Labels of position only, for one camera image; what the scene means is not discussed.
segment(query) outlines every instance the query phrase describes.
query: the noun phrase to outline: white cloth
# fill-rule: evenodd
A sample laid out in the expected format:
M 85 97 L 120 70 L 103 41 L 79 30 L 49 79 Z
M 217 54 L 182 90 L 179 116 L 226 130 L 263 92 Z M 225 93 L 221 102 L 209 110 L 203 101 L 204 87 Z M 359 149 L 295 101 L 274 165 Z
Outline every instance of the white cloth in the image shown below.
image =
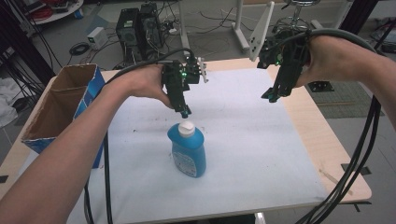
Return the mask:
M 16 109 L 11 105 L 22 97 L 21 88 L 14 79 L 0 78 L 0 128 L 18 117 Z

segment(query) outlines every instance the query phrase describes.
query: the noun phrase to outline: human arm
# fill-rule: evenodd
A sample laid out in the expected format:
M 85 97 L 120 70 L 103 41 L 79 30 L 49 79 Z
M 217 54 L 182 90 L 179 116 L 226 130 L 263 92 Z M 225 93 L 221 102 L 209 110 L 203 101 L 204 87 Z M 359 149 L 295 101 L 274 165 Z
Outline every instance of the human arm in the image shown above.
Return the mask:
M 310 40 L 310 63 L 296 87 L 313 81 L 359 81 L 384 107 L 396 130 L 396 63 L 345 39 L 316 36 Z
M 150 65 L 105 85 L 91 105 L 32 162 L 0 201 L 0 223 L 65 223 L 121 104 L 132 95 L 170 105 L 162 89 L 161 71 L 161 66 Z

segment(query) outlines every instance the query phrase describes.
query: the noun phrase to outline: floor mat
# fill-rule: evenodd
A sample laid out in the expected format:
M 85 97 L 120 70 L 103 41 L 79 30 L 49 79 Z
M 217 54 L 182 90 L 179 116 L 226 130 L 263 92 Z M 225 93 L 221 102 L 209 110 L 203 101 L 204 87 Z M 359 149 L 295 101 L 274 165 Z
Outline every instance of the floor mat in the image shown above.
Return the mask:
M 332 82 L 334 91 L 312 92 L 306 89 L 325 119 L 365 118 L 371 97 L 357 82 Z

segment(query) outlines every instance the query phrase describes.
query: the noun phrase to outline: blue dish soap bottle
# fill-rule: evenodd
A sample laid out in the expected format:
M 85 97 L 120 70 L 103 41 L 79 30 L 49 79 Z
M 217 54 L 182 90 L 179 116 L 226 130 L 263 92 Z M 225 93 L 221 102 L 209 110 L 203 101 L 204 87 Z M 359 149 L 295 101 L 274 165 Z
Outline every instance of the blue dish soap bottle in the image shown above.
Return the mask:
M 190 121 L 175 124 L 168 131 L 172 141 L 172 156 L 178 170 L 200 177 L 206 169 L 204 135 Z

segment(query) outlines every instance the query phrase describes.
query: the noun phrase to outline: bottle label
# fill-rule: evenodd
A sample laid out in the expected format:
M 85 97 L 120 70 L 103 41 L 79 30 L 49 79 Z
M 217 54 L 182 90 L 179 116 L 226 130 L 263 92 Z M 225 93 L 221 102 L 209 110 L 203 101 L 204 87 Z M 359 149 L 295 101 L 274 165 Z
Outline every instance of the bottle label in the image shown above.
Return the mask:
M 189 176 L 197 176 L 197 168 L 191 157 L 180 152 L 173 152 L 173 157 L 175 165 L 181 172 Z

